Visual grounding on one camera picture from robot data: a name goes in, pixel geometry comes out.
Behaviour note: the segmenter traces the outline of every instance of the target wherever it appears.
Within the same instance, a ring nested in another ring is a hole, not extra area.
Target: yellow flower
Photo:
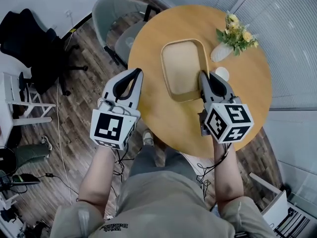
[[[233,22],[239,22],[239,19],[236,15],[234,14],[229,14],[228,17],[233,21]]]
[[[257,48],[259,43],[257,41],[253,42],[253,47]]]
[[[252,34],[247,31],[243,33],[242,37],[246,42],[250,42],[252,40]]]
[[[231,29],[238,29],[239,28],[239,23],[238,22],[231,22],[229,24],[229,28]]]

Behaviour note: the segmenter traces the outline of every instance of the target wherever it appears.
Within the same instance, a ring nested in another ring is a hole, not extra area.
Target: shirt sleeve
[[[104,223],[100,212],[87,202],[59,206],[50,238],[88,237]]]
[[[256,238],[276,237],[249,197],[243,196],[232,200],[226,204],[220,215],[233,225],[236,233],[248,232],[251,237]]]

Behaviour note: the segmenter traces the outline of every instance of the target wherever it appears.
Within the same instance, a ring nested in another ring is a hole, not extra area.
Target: baseboard
[[[67,34],[64,35],[64,37],[62,37],[63,41],[66,41],[67,38],[73,33],[75,32],[79,27],[81,27],[83,24],[85,24],[89,19],[91,19],[92,15],[91,13],[89,15],[87,15],[86,17],[84,17],[78,24],[76,24],[74,26],[73,29],[70,29],[69,32]]]

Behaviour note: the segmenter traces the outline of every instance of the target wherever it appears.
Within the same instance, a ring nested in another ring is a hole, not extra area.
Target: beige t-shirt
[[[128,178],[118,197],[116,217],[109,221],[86,202],[59,207],[51,237],[232,238],[242,231],[250,237],[275,237],[248,197],[231,201],[221,214],[219,218],[209,212],[195,182],[174,172],[159,171]]]

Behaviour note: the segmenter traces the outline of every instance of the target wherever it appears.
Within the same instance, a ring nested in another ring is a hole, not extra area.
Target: wood plank flooring
[[[160,6],[154,0],[143,1],[155,3],[157,6]],[[109,43],[113,45],[124,29],[136,23],[142,19],[142,17],[142,15],[134,14],[118,20],[111,34],[108,36]],[[89,70],[87,72],[71,71],[66,75],[66,84],[71,91],[71,95],[69,97],[62,96],[60,89],[58,90],[58,114],[65,168],[71,187],[75,191],[78,191],[80,183],[97,148],[94,142],[89,138],[92,110],[97,107],[97,100],[101,96],[106,82],[125,69],[121,65],[117,66],[111,60],[110,56],[104,52],[97,40],[91,19],[74,33],[70,45],[74,44],[79,44],[80,49],[74,51],[70,58],[70,63],[77,66],[88,65]],[[57,84],[52,86],[47,93],[42,96],[43,101],[57,104],[56,94]],[[54,147],[50,157],[44,162],[24,165],[18,170],[17,174],[31,173],[39,177],[45,173],[53,173],[67,183],[58,141],[57,108],[50,111],[49,115],[53,119],[51,123],[22,127],[23,138],[20,145],[38,143],[40,136],[45,134],[49,137]],[[143,121],[139,121],[137,129],[129,141],[127,158],[134,158],[138,153],[142,146],[142,133],[145,128],[146,125]],[[158,139],[155,139],[155,142],[158,152],[158,165],[161,166],[164,163],[162,151],[164,144]],[[265,197],[271,201],[274,196],[265,188],[255,184],[249,178],[249,172],[254,172],[277,187],[281,185],[281,176],[276,159],[265,132],[261,130],[246,147],[237,152],[237,156],[239,169],[245,186],[245,194],[253,198],[257,205],[263,209],[266,205],[262,198]],[[212,163],[212,160],[201,160],[191,156],[187,157],[198,174],[200,174],[202,170],[197,167],[197,162],[203,163],[204,166]],[[124,177],[126,179],[132,161],[125,161],[124,164]],[[215,203],[212,172],[208,179],[211,185],[208,189],[206,204],[211,207]],[[41,219],[52,225],[58,206],[69,205],[70,203],[69,190],[59,179],[41,178],[41,181],[42,182],[38,185],[29,186],[28,192],[20,195],[17,199],[18,202],[15,204],[21,218],[30,225],[33,225],[36,221]],[[112,185],[116,193],[119,193],[121,185],[120,178],[114,176]],[[73,202],[75,202],[77,195],[72,193],[72,197]],[[111,191],[106,213],[108,215],[114,215],[115,211],[115,195],[113,191]]]

